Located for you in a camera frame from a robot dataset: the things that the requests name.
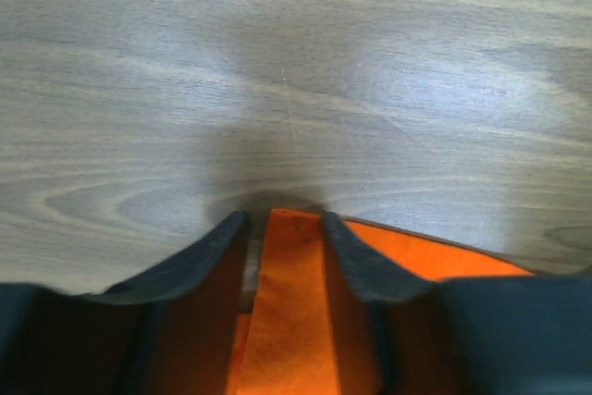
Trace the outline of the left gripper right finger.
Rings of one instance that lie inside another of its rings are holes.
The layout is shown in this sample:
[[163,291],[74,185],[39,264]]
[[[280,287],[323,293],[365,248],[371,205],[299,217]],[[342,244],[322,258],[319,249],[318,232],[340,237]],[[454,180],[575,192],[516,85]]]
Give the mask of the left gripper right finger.
[[448,276],[407,267],[322,217],[344,394],[587,394],[591,279],[529,275],[467,252]]

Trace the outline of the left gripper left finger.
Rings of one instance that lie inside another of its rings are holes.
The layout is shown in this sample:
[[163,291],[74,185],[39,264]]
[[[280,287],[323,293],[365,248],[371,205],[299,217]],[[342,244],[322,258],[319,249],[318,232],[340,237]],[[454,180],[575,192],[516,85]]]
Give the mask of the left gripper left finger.
[[101,293],[1,287],[5,394],[222,394],[250,221],[229,214],[195,243]]

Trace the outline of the orange t-shirt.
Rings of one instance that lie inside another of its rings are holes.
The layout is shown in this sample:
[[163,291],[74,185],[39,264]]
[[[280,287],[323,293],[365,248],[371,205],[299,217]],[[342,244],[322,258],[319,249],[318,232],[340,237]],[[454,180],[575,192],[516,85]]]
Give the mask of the orange t-shirt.
[[[372,252],[430,282],[533,275],[447,243],[368,223],[346,225]],[[381,389],[362,306],[342,292],[334,298],[339,307],[331,308],[324,236],[320,216],[271,211],[253,311],[237,322],[226,394],[377,394]],[[420,321],[432,309],[413,302],[409,311],[402,310],[393,322],[411,335],[402,339],[403,363],[411,374],[403,372],[410,382],[403,383],[401,393],[460,394],[461,383],[440,359],[446,335],[432,328],[430,319]]]

